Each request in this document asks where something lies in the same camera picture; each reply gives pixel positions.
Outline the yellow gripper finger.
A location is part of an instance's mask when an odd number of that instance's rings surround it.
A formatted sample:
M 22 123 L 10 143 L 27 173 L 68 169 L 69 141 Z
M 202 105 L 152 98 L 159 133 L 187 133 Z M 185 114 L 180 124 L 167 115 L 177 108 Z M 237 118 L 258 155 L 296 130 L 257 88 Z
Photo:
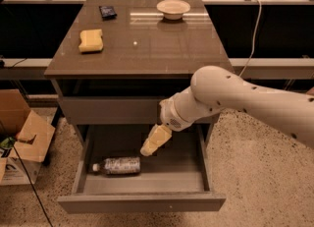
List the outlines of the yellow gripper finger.
M 143 156 L 152 155 L 160 146 L 172 136 L 172 131 L 165 125 L 154 125 L 145 140 L 140 153 Z

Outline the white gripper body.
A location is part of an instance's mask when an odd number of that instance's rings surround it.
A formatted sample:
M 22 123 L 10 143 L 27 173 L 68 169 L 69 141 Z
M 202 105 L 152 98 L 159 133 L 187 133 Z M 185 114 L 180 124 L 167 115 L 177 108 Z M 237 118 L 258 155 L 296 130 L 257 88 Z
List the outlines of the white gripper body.
M 185 121 L 177 112 L 173 98 L 161 100 L 160 103 L 160 120 L 163 125 L 170 130 L 180 132 L 192 125 L 191 122 Z

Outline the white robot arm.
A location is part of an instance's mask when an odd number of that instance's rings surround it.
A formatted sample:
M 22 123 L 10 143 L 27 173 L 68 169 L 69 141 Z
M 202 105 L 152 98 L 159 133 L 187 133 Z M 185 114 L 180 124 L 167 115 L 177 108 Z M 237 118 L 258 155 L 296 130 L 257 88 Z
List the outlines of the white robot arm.
M 173 132 L 223 109 L 242 111 L 299 142 L 314 147 L 314 99 L 303 93 L 253 85 L 216 66 L 198 69 L 190 86 L 160 102 L 161 123 L 152 128 L 140 153 L 152 155 Z

